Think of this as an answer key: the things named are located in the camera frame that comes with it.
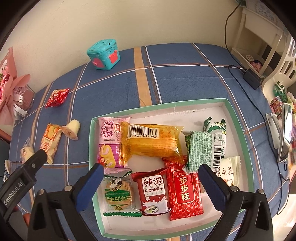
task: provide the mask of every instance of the red candy wrapper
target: red candy wrapper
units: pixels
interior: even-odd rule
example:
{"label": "red candy wrapper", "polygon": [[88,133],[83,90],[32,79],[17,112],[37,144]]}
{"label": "red candy wrapper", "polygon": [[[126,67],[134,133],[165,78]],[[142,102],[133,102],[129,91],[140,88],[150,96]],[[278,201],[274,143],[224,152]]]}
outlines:
{"label": "red candy wrapper", "polygon": [[55,107],[64,103],[70,89],[54,90],[45,104],[47,107]]}
{"label": "red candy wrapper", "polygon": [[163,175],[168,168],[164,167],[152,172],[135,172],[131,174],[138,183],[143,215],[160,215],[171,210],[165,194]]}
{"label": "red candy wrapper", "polygon": [[183,164],[167,162],[169,168],[166,173],[169,193],[169,203],[173,207],[170,220],[188,218],[203,214],[197,173],[187,174],[183,171]]}

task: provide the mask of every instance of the pink snack package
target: pink snack package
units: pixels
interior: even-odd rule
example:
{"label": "pink snack package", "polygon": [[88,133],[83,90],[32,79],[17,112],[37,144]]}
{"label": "pink snack package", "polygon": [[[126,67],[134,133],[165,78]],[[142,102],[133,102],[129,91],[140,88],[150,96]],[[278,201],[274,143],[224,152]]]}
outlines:
{"label": "pink snack package", "polygon": [[117,173],[127,168],[121,165],[121,123],[128,118],[100,117],[98,163],[104,166],[105,174]]}

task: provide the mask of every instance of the screw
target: screw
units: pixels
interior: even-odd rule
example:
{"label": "screw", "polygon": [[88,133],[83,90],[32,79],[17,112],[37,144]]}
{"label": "screw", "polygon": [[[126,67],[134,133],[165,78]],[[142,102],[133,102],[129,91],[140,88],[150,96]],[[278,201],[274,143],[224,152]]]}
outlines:
{"label": "screw", "polygon": [[258,192],[260,193],[260,194],[264,194],[265,192],[264,192],[264,190],[263,189],[258,189]]}
{"label": "screw", "polygon": [[44,189],[40,189],[37,194],[42,195],[43,193],[44,193]]}
{"label": "screw", "polygon": [[233,192],[237,192],[239,189],[238,189],[237,186],[231,186],[230,190],[233,191]]}
{"label": "screw", "polygon": [[72,190],[72,186],[71,185],[65,186],[64,190],[66,192],[71,191]]}

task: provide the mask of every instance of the power cord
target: power cord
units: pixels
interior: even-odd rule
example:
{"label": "power cord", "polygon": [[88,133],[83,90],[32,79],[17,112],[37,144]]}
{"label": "power cord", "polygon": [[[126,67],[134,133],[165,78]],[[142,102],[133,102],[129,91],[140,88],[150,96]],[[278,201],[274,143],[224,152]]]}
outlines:
{"label": "power cord", "polygon": [[[253,103],[253,101],[250,99],[250,97],[248,96],[248,94],[246,93],[246,91],[244,90],[244,88],[242,87],[242,85],[240,84],[240,82],[237,80],[237,78],[231,73],[230,71],[230,67],[235,67],[235,68],[238,68],[243,74],[247,71],[247,69],[245,67],[243,67],[241,65],[241,63],[239,63],[234,57],[233,55],[230,53],[228,47],[227,47],[227,43],[226,43],[226,29],[227,29],[227,22],[228,22],[228,19],[231,17],[231,15],[239,8],[240,4],[241,4],[242,1],[240,1],[240,3],[236,6],[236,8],[231,12],[231,14],[229,14],[229,16],[226,18],[226,22],[225,22],[225,46],[226,46],[226,49],[228,50],[230,56],[235,60],[235,62],[238,63],[238,65],[240,65],[242,67],[242,69],[238,68],[237,66],[235,65],[232,65],[230,64],[228,66],[228,71],[229,73],[232,75],[232,77],[236,80],[236,82],[240,85],[241,89],[243,90],[243,92],[245,93],[246,97],[248,98],[248,100],[251,102],[251,104],[256,108],[256,110],[259,112],[259,114],[261,115],[263,121],[264,121],[264,124],[265,124],[265,129],[266,129],[266,133],[267,133],[267,139],[268,139],[268,143],[269,143],[269,146],[270,146],[270,149],[275,157],[275,160],[276,160],[276,164],[277,164],[277,168],[278,168],[278,172],[279,172],[279,178],[280,178],[280,183],[281,183],[281,198],[280,198],[280,201],[279,201],[279,207],[278,207],[278,210],[277,210],[277,215],[279,215],[284,209],[285,207],[287,206],[287,203],[288,203],[288,200],[289,200],[289,193],[290,193],[290,189],[291,189],[291,180],[290,178],[288,179],[285,179],[284,176],[282,175],[280,169],[279,169],[279,163],[277,162],[277,158],[278,158],[278,155],[277,153],[275,152],[272,144],[271,144],[271,141],[270,141],[270,137],[269,137],[269,133],[268,133],[268,128],[267,128],[267,124],[266,124],[266,120],[265,120],[265,117],[263,116],[263,114],[261,113],[261,111],[258,109],[258,107]],[[285,204],[285,206],[282,208],[282,210],[279,212],[280,210],[280,207],[281,207],[281,202],[282,202],[282,197],[283,197],[283,183],[282,183],[282,179],[284,181],[289,181],[289,192],[288,192],[288,198],[287,198],[287,202]]]}

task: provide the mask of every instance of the beige wall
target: beige wall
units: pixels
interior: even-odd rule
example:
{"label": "beige wall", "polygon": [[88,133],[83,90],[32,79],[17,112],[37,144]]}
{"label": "beige wall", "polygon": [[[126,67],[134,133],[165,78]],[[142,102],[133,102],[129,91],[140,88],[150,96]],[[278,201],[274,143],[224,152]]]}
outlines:
{"label": "beige wall", "polygon": [[[18,75],[31,74],[38,91],[89,61],[86,50],[114,38],[120,50],[172,42],[224,46],[224,25],[234,0],[41,0],[12,31],[0,58],[13,46]],[[239,8],[228,23],[231,46]],[[259,48],[254,34],[243,33],[246,48]]]}

